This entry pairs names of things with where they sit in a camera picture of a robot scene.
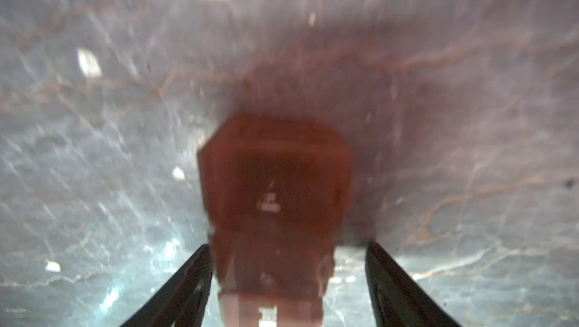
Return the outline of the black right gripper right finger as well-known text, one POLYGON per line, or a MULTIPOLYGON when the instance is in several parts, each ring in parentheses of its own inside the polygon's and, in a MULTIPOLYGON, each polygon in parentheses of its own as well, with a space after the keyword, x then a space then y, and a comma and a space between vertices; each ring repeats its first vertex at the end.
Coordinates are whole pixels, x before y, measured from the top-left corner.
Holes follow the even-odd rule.
POLYGON ((460 327, 375 241, 365 270, 378 327, 460 327))

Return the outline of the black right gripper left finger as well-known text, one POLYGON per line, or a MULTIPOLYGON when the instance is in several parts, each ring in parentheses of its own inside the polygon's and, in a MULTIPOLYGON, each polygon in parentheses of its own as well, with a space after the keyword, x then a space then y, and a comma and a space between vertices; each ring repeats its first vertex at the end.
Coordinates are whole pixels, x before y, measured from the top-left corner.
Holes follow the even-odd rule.
POLYGON ((214 273, 204 244, 122 327, 200 327, 214 273))

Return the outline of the red weekly pill organizer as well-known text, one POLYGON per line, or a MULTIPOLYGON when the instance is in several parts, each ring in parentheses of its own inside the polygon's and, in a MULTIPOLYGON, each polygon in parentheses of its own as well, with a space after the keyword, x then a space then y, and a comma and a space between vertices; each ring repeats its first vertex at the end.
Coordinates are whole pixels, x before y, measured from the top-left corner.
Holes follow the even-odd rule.
POLYGON ((230 117, 198 152, 227 326, 320 326, 353 194, 345 138, 311 119, 230 117))

